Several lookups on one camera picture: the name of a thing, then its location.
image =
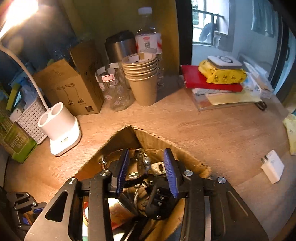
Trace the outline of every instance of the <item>white lamp base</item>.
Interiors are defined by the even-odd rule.
[[[81,139],[81,130],[77,118],[74,126],[56,140],[50,140],[50,152],[55,156],[61,156],[78,144]]]

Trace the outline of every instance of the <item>stacked paper cups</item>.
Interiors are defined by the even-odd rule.
[[[150,106],[156,101],[157,57],[152,53],[136,53],[122,59],[122,67],[136,101]]]

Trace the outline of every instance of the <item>desk surface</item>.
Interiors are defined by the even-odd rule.
[[[116,130],[131,124],[176,143],[209,165],[213,176],[224,176],[272,240],[296,206],[296,156],[289,153],[282,124],[287,111],[276,97],[266,103],[264,112],[254,104],[198,112],[180,89],[149,107],[133,103],[124,111],[113,112],[104,105],[100,114],[78,116],[82,139],[63,156],[50,154],[47,138],[25,163],[11,161],[5,187],[48,202]],[[285,165],[276,184],[260,168],[260,158],[272,149]]]

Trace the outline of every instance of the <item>book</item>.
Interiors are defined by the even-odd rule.
[[[237,84],[209,84],[206,77],[199,72],[198,66],[194,65],[181,65],[185,85],[187,88],[202,88],[214,90],[227,90],[241,92],[243,87],[240,83]]]

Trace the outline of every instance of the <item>glass jar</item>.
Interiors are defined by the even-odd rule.
[[[131,105],[124,73],[118,63],[109,64],[109,68],[98,69],[96,79],[106,102],[113,111],[125,110]]]

